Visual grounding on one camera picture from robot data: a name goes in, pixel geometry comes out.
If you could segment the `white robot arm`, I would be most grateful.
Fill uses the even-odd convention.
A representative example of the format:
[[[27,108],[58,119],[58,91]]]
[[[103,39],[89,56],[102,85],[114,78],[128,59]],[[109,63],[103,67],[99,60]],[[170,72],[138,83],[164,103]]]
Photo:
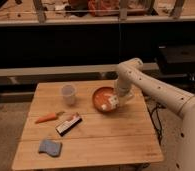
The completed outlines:
[[[124,103],[133,85],[182,119],[181,135],[175,160],[175,171],[195,171],[195,94],[157,80],[141,71],[139,58],[119,63],[115,92]]]

